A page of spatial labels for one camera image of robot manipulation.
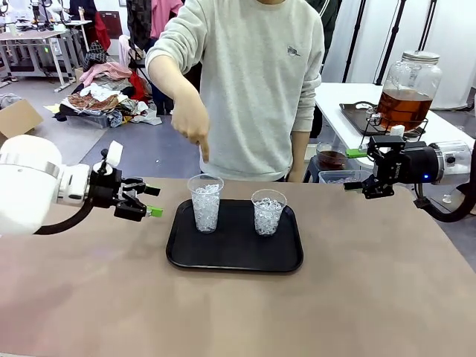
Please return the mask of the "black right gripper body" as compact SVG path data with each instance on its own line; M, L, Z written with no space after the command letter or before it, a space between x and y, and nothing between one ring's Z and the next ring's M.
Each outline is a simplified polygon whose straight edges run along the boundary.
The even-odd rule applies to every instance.
M395 135L372 136L374 177L387 184L436 181L436 150L424 141L405 142Z

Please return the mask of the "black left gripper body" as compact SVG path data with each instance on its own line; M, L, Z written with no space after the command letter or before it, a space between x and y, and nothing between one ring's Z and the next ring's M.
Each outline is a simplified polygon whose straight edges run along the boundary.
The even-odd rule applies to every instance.
M92 170L89 177L89 203L93 208L116 207L123 201L119 194L121 185L121 170L113 168L108 175Z

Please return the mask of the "person right hand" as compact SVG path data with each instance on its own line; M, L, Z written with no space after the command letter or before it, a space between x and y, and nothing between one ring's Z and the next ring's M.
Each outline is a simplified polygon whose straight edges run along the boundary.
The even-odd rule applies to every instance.
M210 157L210 120L203 102L197 98L176 99L171 124L183 137L200 148L202 160L207 163Z

